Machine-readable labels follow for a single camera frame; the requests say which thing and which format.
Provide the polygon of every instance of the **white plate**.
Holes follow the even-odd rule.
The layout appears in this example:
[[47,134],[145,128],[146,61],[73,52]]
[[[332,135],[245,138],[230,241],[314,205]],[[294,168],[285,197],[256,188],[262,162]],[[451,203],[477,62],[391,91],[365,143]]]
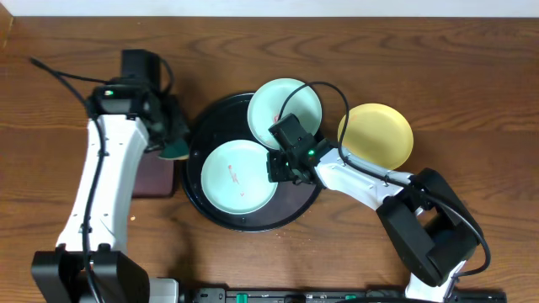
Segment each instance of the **white plate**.
[[[279,143],[268,129],[277,121],[286,98],[303,84],[296,79],[282,78],[267,82],[256,91],[247,110],[249,129],[256,140],[269,148],[279,149]],[[296,115],[307,132],[316,134],[322,122],[322,105],[311,88],[303,88],[288,101],[283,117],[289,113]]]
[[201,181],[206,198],[232,215],[256,211],[270,201],[277,183],[268,180],[268,150],[247,140],[229,141],[204,161]]

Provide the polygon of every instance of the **white wall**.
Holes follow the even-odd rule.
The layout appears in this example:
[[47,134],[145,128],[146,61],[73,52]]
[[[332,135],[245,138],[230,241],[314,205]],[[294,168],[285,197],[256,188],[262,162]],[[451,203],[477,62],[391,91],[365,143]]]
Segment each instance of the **white wall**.
[[13,16],[539,17],[539,0],[0,0]]

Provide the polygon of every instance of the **round black tray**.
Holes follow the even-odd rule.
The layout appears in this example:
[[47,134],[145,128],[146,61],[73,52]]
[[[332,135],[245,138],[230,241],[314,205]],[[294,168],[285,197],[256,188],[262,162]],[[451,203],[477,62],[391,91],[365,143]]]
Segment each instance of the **round black tray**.
[[195,124],[189,160],[182,166],[182,184],[196,209],[217,225],[235,231],[268,231],[284,226],[302,215],[322,190],[310,184],[279,183],[275,195],[264,207],[246,215],[220,211],[205,197],[200,186],[200,172],[210,153],[228,141],[257,142],[247,122],[247,108],[252,97],[253,93],[234,95],[206,110]]

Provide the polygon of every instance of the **brown table top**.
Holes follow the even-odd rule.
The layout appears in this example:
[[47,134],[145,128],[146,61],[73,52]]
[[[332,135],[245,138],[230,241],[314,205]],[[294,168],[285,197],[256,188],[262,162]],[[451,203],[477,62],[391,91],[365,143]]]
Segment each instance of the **brown table top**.
[[[84,111],[27,62],[119,75],[120,50],[165,57],[193,119],[231,93],[277,77],[328,81],[351,106],[388,104],[414,130],[401,169],[438,170],[479,222],[493,254],[461,288],[539,300],[539,21],[536,19],[17,18],[0,61],[0,300],[43,301],[29,268],[67,222],[86,150]],[[76,83],[88,94],[91,83]],[[319,88],[323,129],[343,116]],[[135,199],[129,256],[150,276],[234,288],[359,289],[408,283],[376,214],[324,191],[297,221],[241,233],[198,213],[183,190]],[[480,265],[478,249],[467,268]]]

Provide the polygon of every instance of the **yellow plate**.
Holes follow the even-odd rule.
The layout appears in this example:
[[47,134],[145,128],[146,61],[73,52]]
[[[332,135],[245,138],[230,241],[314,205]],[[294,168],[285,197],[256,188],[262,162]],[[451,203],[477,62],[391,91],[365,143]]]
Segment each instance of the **yellow plate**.
[[362,104],[350,111],[343,146],[357,157],[395,169],[406,162],[413,145],[412,128],[395,109],[383,104]]

